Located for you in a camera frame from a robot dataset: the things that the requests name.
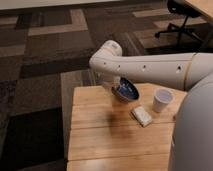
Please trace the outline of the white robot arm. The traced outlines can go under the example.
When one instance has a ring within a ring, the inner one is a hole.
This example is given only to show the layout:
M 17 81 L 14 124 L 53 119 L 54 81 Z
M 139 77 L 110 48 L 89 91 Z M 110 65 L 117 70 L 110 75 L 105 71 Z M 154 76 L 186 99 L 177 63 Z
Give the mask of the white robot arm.
M 213 171 L 213 53 L 127 56 L 106 41 L 92 69 L 185 91 L 173 130 L 168 171 Z

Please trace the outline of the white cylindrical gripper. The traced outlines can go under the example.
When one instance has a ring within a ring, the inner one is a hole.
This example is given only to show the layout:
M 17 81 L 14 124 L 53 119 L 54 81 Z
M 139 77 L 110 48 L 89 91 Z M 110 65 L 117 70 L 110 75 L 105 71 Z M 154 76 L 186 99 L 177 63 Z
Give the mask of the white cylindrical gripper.
M 120 94 L 120 77 L 112 75 L 103 75 L 102 76 L 102 86 L 105 89 L 111 89 L 114 94 Z

